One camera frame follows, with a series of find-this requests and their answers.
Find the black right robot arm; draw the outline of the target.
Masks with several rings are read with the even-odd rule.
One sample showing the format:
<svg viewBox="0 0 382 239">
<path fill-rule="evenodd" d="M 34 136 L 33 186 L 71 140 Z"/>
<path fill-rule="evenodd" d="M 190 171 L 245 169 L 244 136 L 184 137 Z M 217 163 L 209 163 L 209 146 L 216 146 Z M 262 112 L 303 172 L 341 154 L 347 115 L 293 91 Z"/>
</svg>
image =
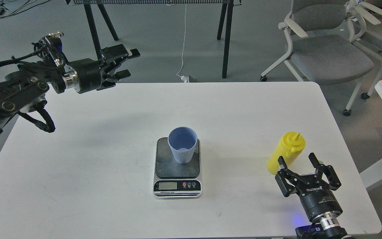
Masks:
<svg viewBox="0 0 382 239">
<path fill-rule="evenodd" d="M 284 197 L 296 194 L 310 222 L 308 226 L 295 229 L 298 239 L 343 239 L 347 237 L 345 228 L 338 222 L 343 213 L 333 191 L 341 182 L 333 166 L 320 162 L 314 153 L 309 160 L 315 168 L 313 174 L 298 175 L 292 172 L 282 156 L 275 179 Z"/>
</svg>

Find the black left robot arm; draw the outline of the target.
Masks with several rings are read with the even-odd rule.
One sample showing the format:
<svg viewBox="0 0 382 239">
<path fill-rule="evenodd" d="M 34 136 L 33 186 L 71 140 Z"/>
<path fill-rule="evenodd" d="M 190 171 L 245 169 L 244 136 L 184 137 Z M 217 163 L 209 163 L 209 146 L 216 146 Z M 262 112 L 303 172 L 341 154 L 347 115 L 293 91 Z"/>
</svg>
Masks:
<svg viewBox="0 0 382 239">
<path fill-rule="evenodd" d="M 55 131 L 55 124 L 45 110 L 45 94 L 53 88 L 58 94 L 74 88 L 79 94 L 112 88 L 130 77 L 128 70 L 117 71 L 123 62 L 137 58 L 137 49 L 123 44 L 100 50 L 100 58 L 68 61 L 62 51 L 62 32 L 48 34 L 34 43 L 26 56 L 0 61 L 0 67 L 16 64 L 18 71 L 0 83 L 0 135 L 3 127 L 20 115 L 42 131 Z"/>
</svg>

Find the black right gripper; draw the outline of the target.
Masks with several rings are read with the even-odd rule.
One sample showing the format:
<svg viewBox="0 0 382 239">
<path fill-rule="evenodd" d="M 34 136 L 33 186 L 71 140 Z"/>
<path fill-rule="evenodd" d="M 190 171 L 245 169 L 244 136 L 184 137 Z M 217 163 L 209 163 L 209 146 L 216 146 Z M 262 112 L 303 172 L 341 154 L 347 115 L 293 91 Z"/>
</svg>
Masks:
<svg viewBox="0 0 382 239">
<path fill-rule="evenodd" d="M 321 215 L 331 213 L 339 216 L 343 210 L 332 191 L 336 191 L 341 182 L 331 165 L 321 163 L 315 154 L 309 154 L 309 160 L 315 168 L 314 174 L 303 175 L 302 177 L 288 169 L 285 159 L 279 156 L 279 170 L 275 175 L 275 180 L 284 197 L 289 197 L 296 193 L 311 223 L 318 223 Z"/>
</svg>

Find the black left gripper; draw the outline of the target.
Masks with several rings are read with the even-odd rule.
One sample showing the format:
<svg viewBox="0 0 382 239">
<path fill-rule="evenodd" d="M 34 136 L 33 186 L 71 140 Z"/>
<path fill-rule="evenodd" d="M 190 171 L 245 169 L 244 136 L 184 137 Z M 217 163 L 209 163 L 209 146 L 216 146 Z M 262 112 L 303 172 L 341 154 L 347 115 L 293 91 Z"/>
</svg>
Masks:
<svg viewBox="0 0 382 239">
<path fill-rule="evenodd" d="M 79 94 L 93 90 L 115 87 L 121 80 L 131 76 L 129 70 L 101 76 L 101 72 L 113 72 L 128 59 L 139 57 L 138 49 L 127 49 L 123 44 L 100 50 L 100 60 L 89 58 L 68 62 L 66 65 L 66 89 L 74 88 Z"/>
</svg>

